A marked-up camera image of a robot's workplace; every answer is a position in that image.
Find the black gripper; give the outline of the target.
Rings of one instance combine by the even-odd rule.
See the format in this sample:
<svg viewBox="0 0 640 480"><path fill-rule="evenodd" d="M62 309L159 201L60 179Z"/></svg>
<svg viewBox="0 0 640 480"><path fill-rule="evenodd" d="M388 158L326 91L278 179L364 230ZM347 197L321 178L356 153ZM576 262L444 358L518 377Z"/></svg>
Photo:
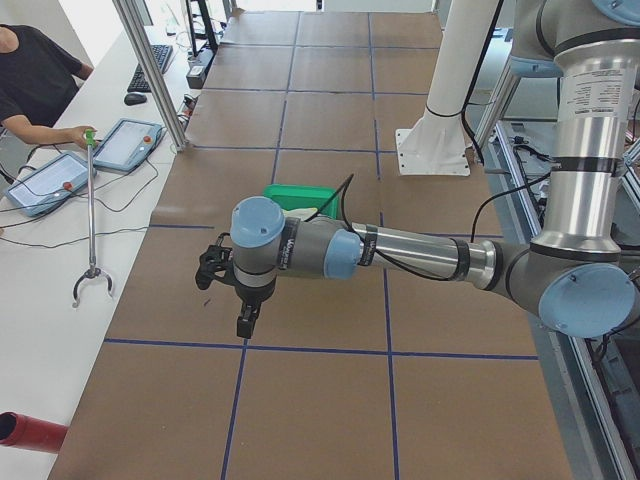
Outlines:
<svg viewBox="0 0 640 480"><path fill-rule="evenodd" d="M242 283L235 285L235 292L243 302L236 321L236 334L238 337L253 337L255 325L260 315L260 304L271 298L275 287L275 281L258 287L251 287Z"/></svg>

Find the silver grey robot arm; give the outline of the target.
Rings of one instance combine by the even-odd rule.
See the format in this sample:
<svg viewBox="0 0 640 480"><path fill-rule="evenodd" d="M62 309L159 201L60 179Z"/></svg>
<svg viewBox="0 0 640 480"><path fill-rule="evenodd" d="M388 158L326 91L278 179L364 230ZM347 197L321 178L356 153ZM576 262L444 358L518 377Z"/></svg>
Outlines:
<svg viewBox="0 0 640 480"><path fill-rule="evenodd" d="M512 300L547 327L593 338L636 318L639 294L612 240L627 109L639 69L635 1L520 1L512 65L560 78L544 224L528 246L431 237L346 220L301 220L272 200L234 209L226 274L241 298L237 333L253 334L281 274L349 278L384 265L435 281L467 281Z"/></svg>

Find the person's hand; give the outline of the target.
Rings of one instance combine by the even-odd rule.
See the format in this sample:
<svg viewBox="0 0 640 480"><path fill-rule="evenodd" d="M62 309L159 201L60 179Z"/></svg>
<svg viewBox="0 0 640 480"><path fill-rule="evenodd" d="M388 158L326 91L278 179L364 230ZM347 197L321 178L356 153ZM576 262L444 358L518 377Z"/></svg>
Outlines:
<svg viewBox="0 0 640 480"><path fill-rule="evenodd" d="M73 143L83 149L86 149L88 146L87 134L95 135L96 132L97 130L91 126L76 126L64 130L66 142Z"/></svg>

